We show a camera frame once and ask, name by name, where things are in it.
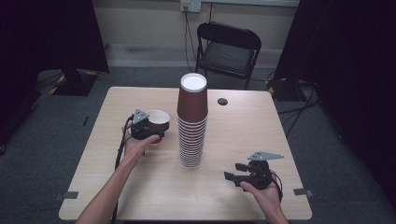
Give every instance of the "forearm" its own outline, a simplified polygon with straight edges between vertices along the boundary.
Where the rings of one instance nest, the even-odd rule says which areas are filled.
[[[123,160],[99,193],[84,209],[76,223],[108,223],[122,189],[137,161]]]
[[[275,209],[271,212],[264,212],[265,218],[271,224],[289,224],[281,209]]]

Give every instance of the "black cable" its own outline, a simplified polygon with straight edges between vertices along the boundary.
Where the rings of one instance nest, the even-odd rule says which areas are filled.
[[[191,42],[191,49],[192,49],[192,54],[194,55],[195,61],[197,61],[197,57],[195,56],[195,49],[194,49],[194,44],[192,43],[192,36],[191,36],[191,30],[190,30],[190,23],[189,20],[187,19],[187,11],[185,12],[186,15],[186,23],[187,27],[189,28],[189,36],[190,36],[190,42]]]
[[[317,87],[315,84],[301,83],[301,85],[312,86],[313,89],[312,89],[312,91],[310,93],[310,96],[309,96],[309,98],[307,100],[307,102],[311,102],[311,104],[309,104],[309,105],[305,104],[303,107],[300,107],[300,108],[293,108],[293,109],[288,109],[288,110],[285,110],[285,111],[277,112],[278,115],[292,113],[292,112],[297,112],[297,111],[300,111],[301,109],[306,109],[306,108],[312,107],[312,106],[316,105],[319,102],[319,99],[317,99],[314,103],[312,103],[312,96],[313,96],[314,91],[315,91],[315,89]]]
[[[297,111],[297,113],[294,113],[294,114],[292,114],[290,117],[288,117],[287,119],[285,119],[285,120],[282,122],[282,126],[284,126],[285,123],[286,123],[289,119],[291,119],[291,118],[293,118],[294,116],[296,116],[301,110],[302,110],[302,109],[299,109],[299,110]]]
[[[189,57],[187,55],[187,28],[189,27],[189,30],[190,30],[190,26],[188,25],[189,21],[187,20],[187,9],[185,7],[184,7],[184,14],[185,14],[185,17],[186,17],[186,29],[184,31],[184,51],[186,53],[187,66],[189,67],[190,72],[192,73],[192,69],[191,69],[190,64],[189,64]]]
[[[312,96],[314,95],[315,89],[316,89],[315,87],[312,88],[311,94],[309,95],[309,98],[306,100],[305,105],[304,105],[302,108],[300,108],[300,110],[298,111],[296,119],[295,119],[294,122],[291,124],[291,126],[289,127],[288,132],[286,133],[286,137],[289,136],[289,133],[291,132],[291,129],[294,127],[294,124],[297,122],[298,118],[301,116],[301,114],[303,113],[303,111],[304,111],[305,109],[308,108],[307,106],[308,106],[309,102],[312,101]]]
[[[280,177],[279,177],[277,174],[272,173],[272,172],[271,172],[271,174],[274,175],[274,176],[276,176],[276,178],[279,180],[280,186],[279,186],[279,184],[276,182],[276,180],[274,180],[274,179],[271,177],[272,180],[273,180],[273,182],[274,182],[274,184],[276,185],[277,192],[279,193],[279,201],[282,202],[282,198],[283,198],[283,185],[282,185],[282,180],[280,179]]]
[[[117,170],[117,168],[119,167],[119,165],[120,165],[120,159],[121,159],[121,155],[122,155],[122,151],[123,151],[123,148],[124,148],[124,146],[125,146],[125,142],[126,141],[128,141],[131,137],[129,137],[129,138],[127,138],[126,140],[125,140],[125,134],[126,134],[126,131],[127,131],[127,129],[128,129],[128,122],[130,121],[130,120],[133,120],[134,119],[134,115],[132,115],[131,117],[129,117],[127,120],[126,120],[126,122],[125,122],[125,126],[124,126],[124,129],[123,129],[123,133],[122,133],[122,139],[121,139],[121,143],[120,143],[120,148],[119,148],[119,153],[117,154],[117,158],[116,158],[116,165],[115,165],[115,170]],[[117,210],[119,209],[119,204],[118,203],[116,203],[116,207],[114,208],[114,211],[113,211],[113,217],[111,218],[111,223],[112,224],[115,224],[116,223],[116,219],[117,219]]]
[[[267,79],[265,79],[264,82],[268,83],[269,81],[271,81],[272,79],[270,78],[270,76],[273,75],[274,73],[275,73],[275,71],[268,74]],[[267,83],[265,83],[265,88],[264,88],[265,91],[269,91]]]
[[[46,86],[49,86],[49,85],[53,84],[54,82],[56,82],[56,80],[58,80],[58,79],[61,77],[62,74],[63,74],[63,73],[61,72],[61,73],[58,73],[58,74],[53,75],[53,76],[51,76],[51,77],[47,77],[47,78],[44,78],[43,80],[40,80],[39,82],[36,83],[36,85],[38,85],[38,84],[40,84],[40,83],[42,83],[42,82],[44,82],[44,81],[47,81],[47,80],[50,79],[50,78],[57,77],[56,79],[54,79],[54,80],[51,81],[50,83],[35,88],[35,91],[38,91],[38,90],[40,90],[40,89],[42,89],[42,88],[44,88],[44,87],[46,87]]]
[[[210,3],[209,22],[212,21],[212,8],[213,8],[213,3]]]
[[[274,72],[268,74],[267,79],[251,78],[250,80],[253,80],[253,81],[262,81],[262,82],[264,82],[264,81],[269,81],[269,80],[271,80],[271,79],[270,79],[270,76],[271,76],[273,73],[274,73]]]

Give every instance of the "wall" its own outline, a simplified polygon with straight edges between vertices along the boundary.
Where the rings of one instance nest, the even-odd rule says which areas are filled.
[[[179,1],[93,0],[93,4],[105,44],[122,44],[139,50],[184,51],[186,18],[179,10]],[[196,29],[205,21],[229,23],[254,31],[262,40],[258,63],[274,67],[295,10],[296,7],[203,2],[201,13],[188,13],[188,21],[194,46],[197,46]]]

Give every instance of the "black curtain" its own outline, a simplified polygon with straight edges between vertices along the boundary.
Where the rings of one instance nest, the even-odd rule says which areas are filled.
[[[340,134],[396,208],[396,2],[300,0],[275,78],[318,83]]]
[[[0,3],[0,144],[15,129],[37,75],[63,64],[108,72],[90,0],[2,0]]]

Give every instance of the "brown paper cup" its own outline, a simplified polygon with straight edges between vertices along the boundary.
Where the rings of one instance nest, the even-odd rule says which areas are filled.
[[[207,116],[206,78],[189,73],[180,81],[177,101],[178,117],[188,123],[196,123]]]
[[[153,129],[161,129],[164,128],[165,124],[169,122],[169,115],[161,110],[149,110],[147,111],[148,113],[148,122],[149,122],[149,127]],[[160,137],[158,140],[154,141],[151,143],[152,145],[159,144],[163,140],[162,137]]]

